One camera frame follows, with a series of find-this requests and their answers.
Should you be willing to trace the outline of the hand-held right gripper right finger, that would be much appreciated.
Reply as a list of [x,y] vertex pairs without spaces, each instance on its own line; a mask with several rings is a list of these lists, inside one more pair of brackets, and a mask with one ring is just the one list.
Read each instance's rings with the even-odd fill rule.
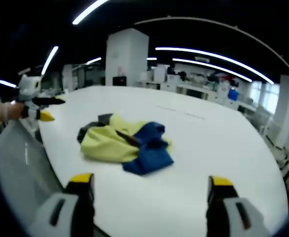
[[208,237],[269,237],[263,215],[246,198],[239,197],[233,183],[223,177],[209,176]]

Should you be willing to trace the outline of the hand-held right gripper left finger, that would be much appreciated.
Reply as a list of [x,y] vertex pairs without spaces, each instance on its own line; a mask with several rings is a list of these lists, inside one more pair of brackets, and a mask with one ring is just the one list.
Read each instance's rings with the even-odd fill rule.
[[78,174],[40,206],[30,236],[92,237],[94,215],[94,174]]

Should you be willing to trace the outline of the person's left hand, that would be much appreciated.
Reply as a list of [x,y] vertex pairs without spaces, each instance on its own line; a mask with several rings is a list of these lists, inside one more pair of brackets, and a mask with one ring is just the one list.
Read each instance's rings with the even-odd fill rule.
[[8,105],[7,117],[9,120],[16,120],[23,117],[24,104],[14,103]]

